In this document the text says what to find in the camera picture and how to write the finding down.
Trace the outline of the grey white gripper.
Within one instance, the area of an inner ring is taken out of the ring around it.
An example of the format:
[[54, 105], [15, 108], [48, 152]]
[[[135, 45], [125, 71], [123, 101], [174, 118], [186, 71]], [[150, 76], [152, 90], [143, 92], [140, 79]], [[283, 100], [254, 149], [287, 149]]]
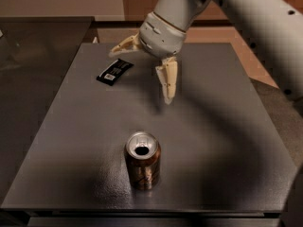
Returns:
[[139, 34], [132, 35], [114, 46], [109, 56], [136, 52], [141, 50], [143, 45], [147, 52], [156, 58], [164, 59], [155, 69], [162, 85], [164, 101], [170, 105], [175, 97], [178, 74], [178, 62], [172, 56], [181, 50], [186, 38], [186, 29], [187, 21], [181, 13], [161, 14], [153, 11], [147, 15], [139, 28]]

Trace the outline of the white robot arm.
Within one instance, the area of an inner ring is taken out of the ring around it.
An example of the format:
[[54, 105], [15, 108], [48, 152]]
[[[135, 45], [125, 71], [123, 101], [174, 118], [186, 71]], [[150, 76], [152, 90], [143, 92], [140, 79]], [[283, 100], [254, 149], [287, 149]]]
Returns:
[[159, 59], [156, 72], [170, 104], [176, 92], [176, 55], [210, 2], [221, 8], [284, 95], [302, 99], [303, 15], [283, 0], [158, 0], [139, 32], [113, 47], [110, 55], [144, 50]]

